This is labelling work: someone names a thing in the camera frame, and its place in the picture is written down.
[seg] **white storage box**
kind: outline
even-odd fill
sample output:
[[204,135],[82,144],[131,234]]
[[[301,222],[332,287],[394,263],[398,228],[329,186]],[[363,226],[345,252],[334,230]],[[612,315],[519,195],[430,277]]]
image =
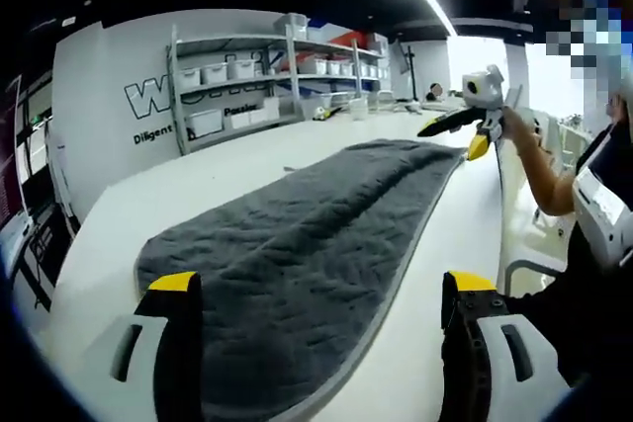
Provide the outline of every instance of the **white storage box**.
[[250,113],[235,114],[230,117],[230,126],[232,128],[244,128],[250,126]]
[[255,60],[239,59],[230,61],[226,67],[228,79],[249,79],[255,77]]
[[340,76],[340,61],[328,61],[327,74],[330,74],[332,76]]
[[383,56],[387,56],[389,46],[386,38],[378,34],[370,34],[367,40],[371,51],[376,51]]
[[180,71],[180,87],[191,89],[200,86],[200,69],[183,69]]
[[352,68],[352,63],[340,63],[340,75],[353,76],[354,70]]
[[268,111],[265,109],[256,109],[248,113],[250,115],[250,124],[265,123],[268,121]]
[[226,63],[210,64],[202,69],[203,84],[225,83],[227,79]]
[[196,135],[201,137],[208,133],[220,132],[223,129],[222,111],[211,110],[203,113],[192,114],[185,118],[187,128]]
[[279,35],[290,35],[296,40],[308,39],[308,17],[301,14],[286,14],[274,24],[275,32]]
[[279,115],[279,98],[264,98],[264,111],[266,111],[267,121],[277,121]]
[[299,63],[299,72],[302,74],[327,74],[327,60],[311,56]]
[[[354,65],[354,74],[356,74],[356,65]],[[369,65],[367,63],[360,63],[360,77],[366,78],[369,76]]]
[[311,29],[308,27],[308,40],[310,42],[323,43],[323,31],[321,29]]

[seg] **gray towel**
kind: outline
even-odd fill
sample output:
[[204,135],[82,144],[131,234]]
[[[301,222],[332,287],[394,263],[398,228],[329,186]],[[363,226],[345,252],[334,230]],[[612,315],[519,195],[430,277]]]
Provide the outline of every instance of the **gray towel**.
[[296,416],[343,383],[462,157],[424,142],[355,145],[145,244],[141,291],[201,275],[207,420]]

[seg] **metal shelf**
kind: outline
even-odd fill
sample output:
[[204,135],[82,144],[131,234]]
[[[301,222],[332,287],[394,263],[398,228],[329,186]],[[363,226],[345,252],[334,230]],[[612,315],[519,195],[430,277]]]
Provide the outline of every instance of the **metal shelf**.
[[[322,54],[344,54],[352,56],[354,48],[342,44],[293,40],[296,51],[310,51]],[[218,53],[221,51],[248,51],[258,49],[286,49],[286,37],[281,35],[226,35],[199,40],[179,40],[176,43],[178,57],[192,54]],[[383,56],[376,51],[358,48],[363,59],[380,59]]]
[[[346,56],[352,56],[354,54],[354,48],[351,46],[343,46],[342,44],[325,43],[325,42],[313,42],[310,40],[295,40],[296,51],[310,51],[314,53],[323,54],[345,54]],[[382,54],[376,51],[369,51],[368,49],[358,48],[358,55],[363,59],[380,59]]]
[[[322,81],[356,81],[356,76],[336,76],[331,74],[299,74],[299,79]],[[360,78],[361,81],[380,81],[378,78]]]
[[[269,64],[270,53],[276,51],[285,51],[288,60],[288,71],[276,75],[258,76],[247,79],[234,79],[217,84],[204,84],[194,88],[182,89],[180,87],[179,60],[182,57],[193,56],[199,54],[213,54],[224,51],[261,51],[262,66],[264,71],[271,68]],[[324,81],[331,84],[337,81],[353,83],[355,86],[356,97],[361,97],[364,82],[375,82],[379,84],[380,79],[377,78],[361,78],[359,76],[334,76],[321,74],[298,74],[297,59],[300,52],[312,52],[329,56],[345,56],[351,59],[356,65],[358,71],[361,65],[361,59],[376,63],[383,56],[376,51],[368,51],[359,49],[356,40],[352,40],[352,46],[343,46],[340,44],[327,42],[313,42],[309,40],[296,40],[290,37],[280,35],[220,35],[203,39],[179,40],[178,30],[174,26],[172,28],[171,43],[167,47],[167,71],[169,76],[169,92],[172,104],[172,114],[174,124],[176,126],[176,137],[180,151],[183,155],[187,155],[194,150],[221,143],[232,138],[237,138],[270,127],[282,126],[298,122],[302,119],[301,114],[301,94],[300,81]],[[278,121],[271,121],[256,124],[250,127],[240,129],[232,129],[229,121],[226,121],[225,130],[212,133],[204,137],[189,140],[187,126],[185,124],[185,106],[183,99],[195,95],[203,95],[208,91],[230,89],[233,87],[248,84],[267,84],[267,93],[274,96],[275,90],[272,87],[276,82],[289,81],[292,92],[293,113],[285,116]]]
[[178,57],[192,54],[245,51],[266,48],[286,49],[286,37],[281,35],[226,35],[199,40],[176,42]]
[[274,76],[255,76],[254,78],[231,79],[224,83],[202,84],[200,86],[196,86],[195,88],[185,89],[184,91],[181,91],[180,96],[192,96],[194,94],[202,94],[207,91],[232,88],[233,86],[240,86],[244,84],[271,83],[276,81],[290,81],[290,74],[278,74]]
[[265,123],[253,124],[248,127],[232,128],[223,130],[222,132],[210,133],[202,137],[194,138],[193,140],[190,140],[189,143],[191,144],[192,151],[200,150],[201,148],[205,148],[210,145],[226,142],[227,140],[231,140],[233,138],[243,137],[254,132],[266,130],[267,128],[297,123],[300,120],[301,118],[295,115],[281,117],[275,121],[266,121]]

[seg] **person's arm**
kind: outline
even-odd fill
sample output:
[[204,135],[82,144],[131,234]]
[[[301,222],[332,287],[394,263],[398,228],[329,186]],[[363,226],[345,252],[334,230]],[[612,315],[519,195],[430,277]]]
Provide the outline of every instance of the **person's arm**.
[[515,111],[505,112],[504,117],[538,207],[551,216],[573,212],[574,176],[556,176],[532,131]]

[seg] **desk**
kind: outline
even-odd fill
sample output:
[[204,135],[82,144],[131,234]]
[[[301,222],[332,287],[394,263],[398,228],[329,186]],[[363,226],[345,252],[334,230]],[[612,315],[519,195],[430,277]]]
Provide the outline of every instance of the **desk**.
[[[49,355],[68,375],[113,319],[136,307],[134,262],[145,241],[202,211],[376,138],[415,138],[437,113],[380,113],[363,122],[340,114],[216,145],[107,189],[87,216],[57,281]],[[431,139],[467,146],[474,127]],[[420,238],[379,335],[320,421],[437,420],[442,401],[440,304],[449,269],[497,280],[501,189],[497,156],[460,166]]]

